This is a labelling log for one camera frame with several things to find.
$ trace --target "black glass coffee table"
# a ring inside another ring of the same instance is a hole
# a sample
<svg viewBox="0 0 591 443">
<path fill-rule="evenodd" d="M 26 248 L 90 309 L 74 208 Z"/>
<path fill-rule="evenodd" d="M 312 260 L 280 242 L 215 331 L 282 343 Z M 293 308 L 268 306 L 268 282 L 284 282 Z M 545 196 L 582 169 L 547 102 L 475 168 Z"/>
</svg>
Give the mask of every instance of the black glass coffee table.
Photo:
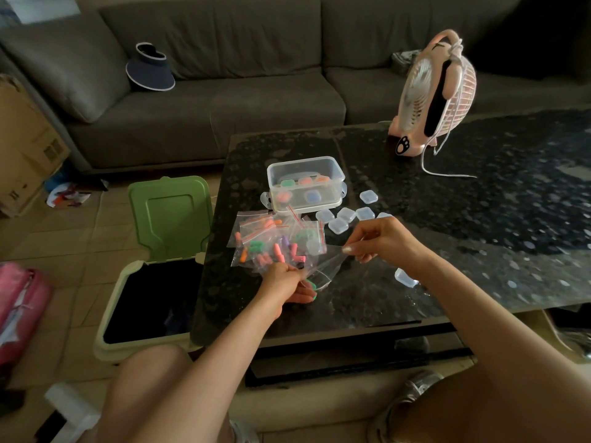
<svg viewBox="0 0 591 443">
<path fill-rule="evenodd" d="M 433 177 L 419 158 L 397 158 L 388 125 L 235 136 L 224 167 L 191 339 L 209 345 L 248 304 L 261 279 L 231 268 L 226 247 L 237 211 L 260 210 L 269 164 L 329 155 L 346 176 L 342 207 L 400 217 L 419 240 L 452 262 L 512 312 L 591 300 L 591 111 L 463 122 L 426 167 L 476 179 Z M 343 245 L 348 232 L 326 241 Z M 348 259 L 309 305 L 287 305 L 265 340 L 317 340 L 376 327 L 445 321 L 422 286 L 409 289 L 380 260 Z"/>
</svg>

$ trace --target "hand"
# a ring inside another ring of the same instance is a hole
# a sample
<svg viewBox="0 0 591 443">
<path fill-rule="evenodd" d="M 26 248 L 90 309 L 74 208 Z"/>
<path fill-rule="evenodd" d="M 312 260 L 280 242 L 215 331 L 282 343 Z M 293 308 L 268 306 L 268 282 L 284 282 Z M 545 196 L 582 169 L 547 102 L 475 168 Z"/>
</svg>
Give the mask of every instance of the hand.
<svg viewBox="0 0 591 443">
<path fill-rule="evenodd" d="M 418 280 L 426 260 L 433 255 L 394 217 L 359 222 L 343 246 L 343 252 L 355 255 L 361 263 L 379 255 Z"/>
<path fill-rule="evenodd" d="M 275 318 L 281 315 L 284 303 L 311 303 L 315 298 L 316 293 L 306 281 L 304 271 L 285 263 L 274 263 L 269 267 L 255 297 L 277 303 Z"/>
</svg>

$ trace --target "cardboard box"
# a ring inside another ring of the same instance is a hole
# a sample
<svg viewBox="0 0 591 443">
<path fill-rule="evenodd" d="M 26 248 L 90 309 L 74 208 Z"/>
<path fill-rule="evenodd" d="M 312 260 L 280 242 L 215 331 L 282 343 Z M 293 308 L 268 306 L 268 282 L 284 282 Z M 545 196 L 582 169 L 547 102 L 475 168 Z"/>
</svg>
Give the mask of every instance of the cardboard box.
<svg viewBox="0 0 591 443">
<path fill-rule="evenodd" d="M 22 215 L 69 154 L 25 88 L 0 74 L 0 211 Z"/>
</svg>

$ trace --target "clear plastic storage box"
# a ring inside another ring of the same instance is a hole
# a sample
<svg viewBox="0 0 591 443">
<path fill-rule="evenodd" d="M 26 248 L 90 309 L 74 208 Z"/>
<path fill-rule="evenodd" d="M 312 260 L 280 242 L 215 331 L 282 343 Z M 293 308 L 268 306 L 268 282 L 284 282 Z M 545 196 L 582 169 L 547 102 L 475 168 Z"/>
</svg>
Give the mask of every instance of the clear plastic storage box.
<svg viewBox="0 0 591 443">
<path fill-rule="evenodd" d="M 276 212 L 309 213 L 338 207 L 347 194 L 344 173 L 332 157 L 273 163 L 267 168 L 269 192 L 261 202 Z"/>
</svg>

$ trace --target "knee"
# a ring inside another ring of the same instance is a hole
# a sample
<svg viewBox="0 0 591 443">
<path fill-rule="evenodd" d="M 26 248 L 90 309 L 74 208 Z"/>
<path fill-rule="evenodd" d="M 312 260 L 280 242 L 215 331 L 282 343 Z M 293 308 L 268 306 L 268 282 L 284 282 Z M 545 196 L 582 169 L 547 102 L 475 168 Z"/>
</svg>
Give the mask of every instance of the knee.
<svg viewBox="0 0 591 443">
<path fill-rule="evenodd" d="M 190 357 L 185 350 L 178 345 L 163 344 L 156 345 L 129 356 L 121 364 L 121 370 L 134 369 L 136 367 L 158 365 L 189 365 L 191 363 Z"/>
</svg>

